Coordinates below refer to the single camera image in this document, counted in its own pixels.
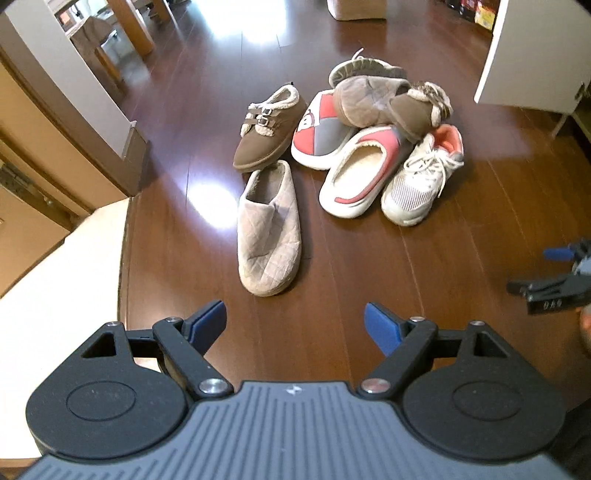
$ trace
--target quilted slipper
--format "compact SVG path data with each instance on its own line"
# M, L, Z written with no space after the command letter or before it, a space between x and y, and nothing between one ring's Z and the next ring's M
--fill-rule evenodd
M238 202L238 273L259 297L281 292L300 264L300 217L290 166L278 160L252 173Z
M384 183L413 149L396 127L361 130L345 145L320 189L322 208L331 215L355 218L365 212Z
M339 121L333 104L333 90L324 90L314 97L302 117L291 143L291 155L308 168L330 170L357 131L357 128Z

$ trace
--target beige slipper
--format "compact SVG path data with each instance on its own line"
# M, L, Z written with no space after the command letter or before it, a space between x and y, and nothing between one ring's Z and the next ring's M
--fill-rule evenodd
M259 297L291 283L301 255L300 217L290 166L278 160L252 173L238 202L238 273Z

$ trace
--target white cabinet door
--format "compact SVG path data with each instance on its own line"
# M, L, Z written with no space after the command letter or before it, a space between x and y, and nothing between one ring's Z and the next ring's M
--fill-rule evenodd
M501 0L476 103L572 113L591 81L591 14L576 0Z

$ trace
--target brown shoe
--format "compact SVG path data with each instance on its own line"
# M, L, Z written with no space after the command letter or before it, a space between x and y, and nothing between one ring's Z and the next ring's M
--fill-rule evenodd
M251 103L234 155L234 168L259 170L277 161L291 144L296 127L308 106L297 89L287 84L263 103Z
M337 117L345 125L395 125L412 143L439 127L453 112L440 86L424 82L408 89L406 80L384 77L344 80L336 86L333 101Z

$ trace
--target wooden table leg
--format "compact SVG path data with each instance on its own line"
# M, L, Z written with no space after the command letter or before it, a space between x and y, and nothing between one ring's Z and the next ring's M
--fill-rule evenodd
M115 81L115 83L117 85L121 85L123 83L123 77L121 76L121 72L115 66L115 64L111 61L111 59L108 57L108 55L102 49L102 47L97 47L95 49L95 55L99 59L99 62L101 63L101 65L103 67L105 67L105 70L111 76L111 78Z
M131 1L107 0L107 3L137 52L145 57L154 49L154 41L148 33L143 19L138 18Z
M154 9L160 18L162 23L168 23L173 19L173 15L170 12L170 8L168 7L168 2L166 0L152 0L154 4Z

